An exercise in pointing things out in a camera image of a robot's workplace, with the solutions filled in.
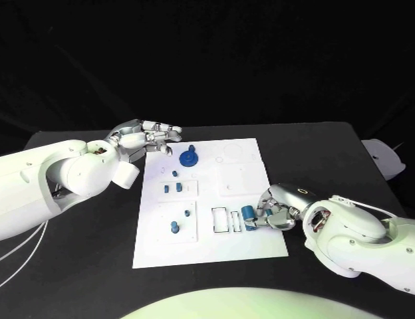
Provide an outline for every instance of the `black curtain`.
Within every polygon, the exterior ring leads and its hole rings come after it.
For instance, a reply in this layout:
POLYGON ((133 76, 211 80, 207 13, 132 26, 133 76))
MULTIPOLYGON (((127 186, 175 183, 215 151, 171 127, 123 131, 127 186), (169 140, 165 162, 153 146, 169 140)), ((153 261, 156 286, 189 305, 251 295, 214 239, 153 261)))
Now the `black curtain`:
POLYGON ((0 155, 132 118, 368 138, 413 105, 415 3, 0 0, 0 155))

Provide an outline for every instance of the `metal robot hand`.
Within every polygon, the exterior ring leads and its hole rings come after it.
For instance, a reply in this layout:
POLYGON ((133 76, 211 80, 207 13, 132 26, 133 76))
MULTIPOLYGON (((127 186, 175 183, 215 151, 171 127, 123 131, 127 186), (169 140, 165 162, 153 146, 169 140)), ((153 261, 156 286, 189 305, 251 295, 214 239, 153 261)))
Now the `metal robot hand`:
POLYGON ((165 140, 181 141, 179 133, 178 126, 130 120, 110 130, 104 141, 117 149, 119 160, 132 163, 146 152, 161 152, 171 156, 165 140))
POLYGON ((244 219, 246 226, 272 227, 286 231, 295 227, 296 220, 303 218, 305 211, 319 198, 313 193, 287 184, 273 184, 261 194, 254 218, 244 219), (263 210, 272 215, 263 217, 263 210))

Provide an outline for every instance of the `cable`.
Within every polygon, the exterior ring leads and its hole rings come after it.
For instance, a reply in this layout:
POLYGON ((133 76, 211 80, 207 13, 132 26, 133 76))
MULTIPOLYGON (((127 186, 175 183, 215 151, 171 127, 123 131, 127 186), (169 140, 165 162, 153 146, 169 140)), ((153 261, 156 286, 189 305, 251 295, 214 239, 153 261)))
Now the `cable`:
POLYGON ((44 229, 42 229, 42 231, 41 231, 41 236, 38 237, 38 241, 37 241, 35 247, 34 247, 34 249, 32 249, 32 251, 31 251, 29 256, 27 257, 27 260, 24 261, 22 265, 19 266, 19 268, 16 269, 16 271, 12 273, 12 275, 11 275, 11 276, 5 279, 5 281, 0 284, 0 288, 6 284, 8 280, 18 274, 18 272, 19 272, 19 270, 22 269, 24 265, 25 265, 27 262, 29 261, 32 255, 34 255, 34 252, 35 252, 35 250, 37 250, 38 244, 41 243, 41 239, 42 239, 42 237, 44 237, 44 233, 45 233, 45 229, 47 229, 47 223, 48 223, 48 221, 45 221, 45 222, 42 223, 44 229))
POLYGON ((381 212, 383 214, 385 214, 388 217, 396 217, 396 215, 391 214, 388 211, 385 211, 385 210, 383 210, 383 209, 380 209, 380 208, 377 208, 377 207, 374 207, 374 206, 370 206, 370 205, 367 205, 367 204, 364 204, 364 203, 360 203, 360 202, 357 202, 357 201, 352 201, 351 199, 347 199, 347 198, 344 198, 344 197, 341 197, 341 196, 338 196, 338 195, 334 195, 332 197, 334 197, 334 199, 338 199, 338 200, 342 199, 342 200, 351 202, 352 204, 357 204, 357 205, 360 205, 360 206, 362 206, 362 207, 365 207, 365 208, 370 208, 370 209, 374 210, 374 211, 380 211, 380 212, 381 212))
POLYGON ((34 235, 38 233, 38 231, 41 230, 41 227, 44 226, 44 223, 45 222, 42 222, 39 225, 38 225, 38 227, 37 227, 37 229, 34 230, 34 233, 27 237, 27 240, 0 258, 0 261, 2 260, 2 259, 5 259, 22 246, 24 246, 24 244, 29 241, 29 239, 34 237, 34 235))

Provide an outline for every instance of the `white foam board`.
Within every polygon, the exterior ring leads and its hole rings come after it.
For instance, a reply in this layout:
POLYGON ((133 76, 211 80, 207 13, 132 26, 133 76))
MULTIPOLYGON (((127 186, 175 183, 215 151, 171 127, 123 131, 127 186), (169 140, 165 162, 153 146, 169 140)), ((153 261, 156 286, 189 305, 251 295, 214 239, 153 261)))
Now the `white foam board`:
POLYGON ((244 230, 240 208, 256 206, 269 187, 254 139, 172 143, 172 157, 146 154, 132 267, 185 265, 287 256, 282 232, 244 230), (198 163, 182 167, 179 154, 195 147, 198 163), (175 183, 181 183, 181 192, 175 183), (184 216, 185 207, 192 210, 184 216), (212 231, 214 208, 225 208, 227 231, 212 231), (237 220, 231 212, 238 212, 237 220), (176 234, 169 223, 179 226, 176 234))

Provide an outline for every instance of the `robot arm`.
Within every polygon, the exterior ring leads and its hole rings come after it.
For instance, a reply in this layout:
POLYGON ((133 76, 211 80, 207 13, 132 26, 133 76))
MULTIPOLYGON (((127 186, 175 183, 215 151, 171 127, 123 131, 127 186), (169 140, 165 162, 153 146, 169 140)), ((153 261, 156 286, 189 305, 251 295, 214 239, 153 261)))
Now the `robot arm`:
POLYGON ((0 240, 97 195, 110 182, 129 189, 139 173, 130 163, 146 152, 169 156, 165 140, 179 141, 179 133, 176 126, 133 120, 103 140, 70 140, 0 157, 0 240))
POLYGON ((319 200, 309 191, 276 184, 256 208, 269 207, 272 215, 244 224, 287 230, 300 220, 305 247, 332 272, 348 278, 365 272, 415 294, 415 220, 388 214, 380 221, 355 204, 370 207, 339 196, 319 200))

